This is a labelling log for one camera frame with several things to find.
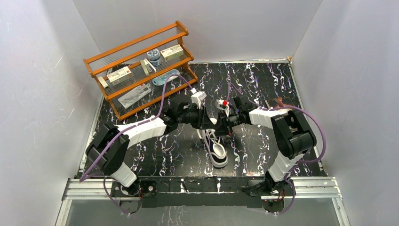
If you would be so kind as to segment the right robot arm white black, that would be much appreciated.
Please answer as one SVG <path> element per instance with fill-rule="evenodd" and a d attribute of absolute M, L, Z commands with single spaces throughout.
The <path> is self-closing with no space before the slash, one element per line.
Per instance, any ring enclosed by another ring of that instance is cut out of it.
<path fill-rule="evenodd" d="M 259 125 L 273 130 L 279 149 L 272 166 L 266 171 L 264 181 L 250 182 L 243 192 L 277 195 L 290 181 L 291 172 L 306 152 L 312 149 L 317 139 L 304 114 L 293 107 L 266 110 L 251 103 L 247 96 L 234 99 L 233 114 L 219 113 L 215 125 L 217 136 L 230 135 L 235 126 L 241 124 Z"/>

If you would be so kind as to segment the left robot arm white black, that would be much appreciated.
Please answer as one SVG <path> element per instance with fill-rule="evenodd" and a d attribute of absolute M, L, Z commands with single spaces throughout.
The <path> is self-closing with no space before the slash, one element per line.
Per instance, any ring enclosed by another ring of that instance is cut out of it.
<path fill-rule="evenodd" d="M 136 173 L 124 162 L 127 150 L 147 139 L 168 134 L 179 124 L 190 124 L 195 129 L 214 129 L 216 119 L 209 117 L 204 106 L 181 102 L 163 107 L 158 115 L 142 121 L 120 126 L 103 125 L 86 149 L 92 165 L 81 176 L 81 181 L 90 178 L 90 172 L 98 168 L 103 175 L 118 181 L 127 195 L 137 195 L 141 184 Z"/>

